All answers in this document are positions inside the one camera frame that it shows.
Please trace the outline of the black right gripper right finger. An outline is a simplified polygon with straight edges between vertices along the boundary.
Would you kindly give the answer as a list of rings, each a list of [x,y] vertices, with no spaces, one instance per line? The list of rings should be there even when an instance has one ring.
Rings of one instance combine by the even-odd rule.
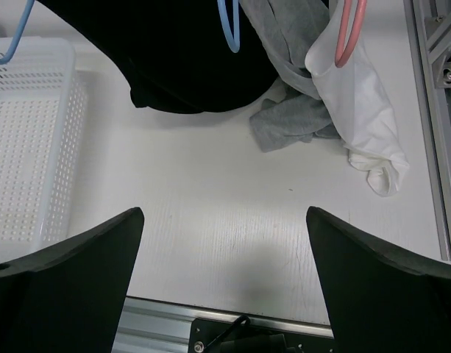
[[[318,207],[306,222],[338,352],[451,352],[451,265]]]

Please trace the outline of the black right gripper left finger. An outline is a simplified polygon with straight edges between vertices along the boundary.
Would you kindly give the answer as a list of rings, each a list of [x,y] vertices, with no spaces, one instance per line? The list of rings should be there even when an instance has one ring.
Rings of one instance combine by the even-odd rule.
[[[131,208],[0,263],[0,352],[110,352],[143,225]]]

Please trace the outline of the white tank top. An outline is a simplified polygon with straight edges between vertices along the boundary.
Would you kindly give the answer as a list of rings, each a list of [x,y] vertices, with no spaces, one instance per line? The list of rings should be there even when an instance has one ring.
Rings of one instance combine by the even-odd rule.
[[[348,61],[335,64],[340,50],[341,19],[351,24],[357,12],[351,1],[338,1],[330,22],[309,49],[305,64],[344,146],[349,163],[367,173],[367,182],[380,196],[397,193],[409,163],[397,133],[394,109],[359,39]]]

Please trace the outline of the black tank top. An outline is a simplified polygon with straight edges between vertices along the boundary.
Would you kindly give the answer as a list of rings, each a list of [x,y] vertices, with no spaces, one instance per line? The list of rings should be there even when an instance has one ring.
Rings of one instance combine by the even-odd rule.
[[[277,72],[244,13],[228,46],[215,1],[46,1],[106,54],[132,103],[169,113],[222,113],[251,104]]]

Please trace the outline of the grey tank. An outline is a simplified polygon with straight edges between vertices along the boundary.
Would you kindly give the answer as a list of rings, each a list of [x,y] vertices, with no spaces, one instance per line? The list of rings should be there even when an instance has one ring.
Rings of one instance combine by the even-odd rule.
[[[339,134],[305,65],[308,50],[329,23],[323,1],[241,1],[241,7],[285,88],[282,101],[263,101],[250,119],[263,152],[283,149],[314,138]]]

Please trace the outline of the blue wire hanger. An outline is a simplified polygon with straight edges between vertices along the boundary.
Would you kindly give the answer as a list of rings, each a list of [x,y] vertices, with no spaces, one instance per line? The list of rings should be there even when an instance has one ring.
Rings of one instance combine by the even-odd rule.
[[[239,0],[232,1],[232,26],[230,26],[231,23],[227,12],[226,1],[217,0],[216,2],[222,32],[224,34],[227,45],[232,53],[238,53],[241,47]],[[8,62],[11,61],[11,59],[15,55],[34,4],[34,0],[26,1],[24,11],[21,14],[15,33],[11,38],[9,47],[6,53],[0,56],[0,65],[8,64]]]

